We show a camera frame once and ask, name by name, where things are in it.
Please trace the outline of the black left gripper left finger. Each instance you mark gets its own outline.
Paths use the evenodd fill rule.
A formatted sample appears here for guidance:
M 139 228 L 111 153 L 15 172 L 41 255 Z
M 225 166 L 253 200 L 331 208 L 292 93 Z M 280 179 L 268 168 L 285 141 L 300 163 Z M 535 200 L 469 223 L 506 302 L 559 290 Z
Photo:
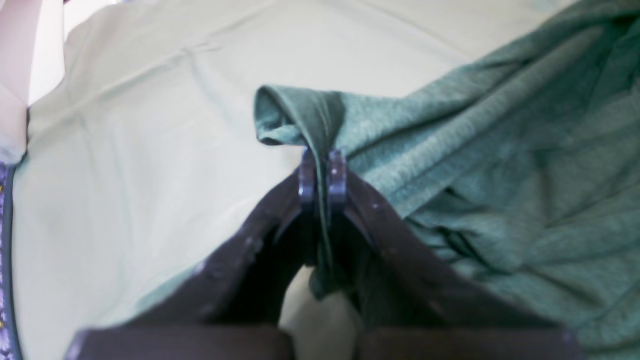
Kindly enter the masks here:
M 67 360 L 294 360 L 278 328 L 288 286 L 316 257 L 316 162 L 306 149 L 238 231 L 169 297 L 122 325 L 79 332 Z

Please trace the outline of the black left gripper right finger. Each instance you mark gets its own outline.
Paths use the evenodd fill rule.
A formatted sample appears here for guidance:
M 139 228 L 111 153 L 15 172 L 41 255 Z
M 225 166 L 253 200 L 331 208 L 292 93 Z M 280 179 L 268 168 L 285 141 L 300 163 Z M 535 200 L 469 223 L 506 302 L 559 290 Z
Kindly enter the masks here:
M 333 263 L 365 331 L 356 360 L 581 360 L 573 333 L 478 287 L 439 259 L 382 195 L 327 160 Z

